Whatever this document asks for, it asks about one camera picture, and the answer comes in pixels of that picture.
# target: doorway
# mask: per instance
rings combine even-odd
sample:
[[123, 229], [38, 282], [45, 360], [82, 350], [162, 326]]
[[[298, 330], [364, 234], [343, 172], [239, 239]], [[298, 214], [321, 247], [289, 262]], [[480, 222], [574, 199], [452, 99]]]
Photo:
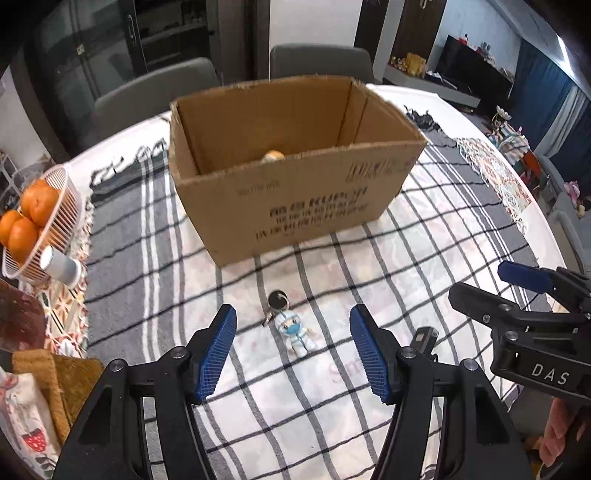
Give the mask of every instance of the doorway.
[[392, 56], [405, 58], [407, 53], [414, 53], [429, 58], [439, 30], [447, 0], [406, 0]]

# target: open cardboard box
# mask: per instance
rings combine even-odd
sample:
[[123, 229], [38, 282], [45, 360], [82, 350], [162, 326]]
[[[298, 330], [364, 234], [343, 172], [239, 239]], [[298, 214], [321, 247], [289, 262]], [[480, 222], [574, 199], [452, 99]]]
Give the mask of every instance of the open cardboard box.
[[[241, 83], [171, 109], [170, 171], [219, 266], [377, 219], [426, 145], [345, 77]], [[269, 150], [285, 160], [261, 160]]]

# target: white toy figure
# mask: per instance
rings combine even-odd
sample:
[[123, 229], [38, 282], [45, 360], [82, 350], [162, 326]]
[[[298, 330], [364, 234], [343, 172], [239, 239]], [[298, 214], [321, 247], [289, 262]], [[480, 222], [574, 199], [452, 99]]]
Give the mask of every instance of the white toy figure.
[[310, 332], [301, 325], [300, 318], [292, 310], [282, 310], [274, 316], [275, 327], [285, 340], [288, 351], [294, 351], [301, 358], [316, 350], [316, 344]]

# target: blue face mask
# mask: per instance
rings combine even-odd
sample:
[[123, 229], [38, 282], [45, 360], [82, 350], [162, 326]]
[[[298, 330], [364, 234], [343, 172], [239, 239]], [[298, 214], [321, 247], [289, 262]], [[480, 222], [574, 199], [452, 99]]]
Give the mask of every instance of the blue face mask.
[[283, 330], [287, 335], [295, 335], [297, 332], [300, 331], [300, 324], [294, 323], [293, 325], [289, 325], [287, 330]]

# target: white wire basket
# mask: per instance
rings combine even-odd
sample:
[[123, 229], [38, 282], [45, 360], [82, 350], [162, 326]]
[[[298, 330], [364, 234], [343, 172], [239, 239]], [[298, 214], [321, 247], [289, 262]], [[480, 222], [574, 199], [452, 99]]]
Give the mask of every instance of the white wire basket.
[[39, 259], [43, 249], [47, 245], [51, 245], [64, 253], [70, 244], [70, 240], [72, 240], [74, 229], [82, 214], [80, 193], [74, 187], [67, 170], [63, 166], [56, 165], [47, 170], [41, 178], [60, 192], [47, 224], [23, 265], [19, 265], [12, 258], [8, 248], [5, 248], [2, 254], [2, 274], [7, 278], [17, 278], [31, 285], [40, 284], [49, 277], [39, 267]]

